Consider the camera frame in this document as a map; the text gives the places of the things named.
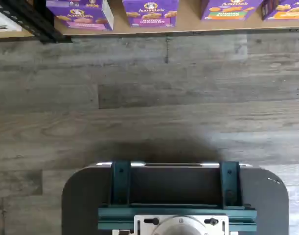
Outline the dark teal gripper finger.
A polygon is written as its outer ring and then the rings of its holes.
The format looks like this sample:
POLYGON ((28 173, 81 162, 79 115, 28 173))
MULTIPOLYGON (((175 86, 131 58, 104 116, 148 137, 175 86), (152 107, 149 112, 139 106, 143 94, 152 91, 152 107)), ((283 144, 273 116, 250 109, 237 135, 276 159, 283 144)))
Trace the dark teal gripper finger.
POLYGON ((219 169, 223 208, 242 207, 240 163, 221 162, 219 169))
POLYGON ((129 205, 131 184, 131 162, 112 162, 111 204, 129 205))

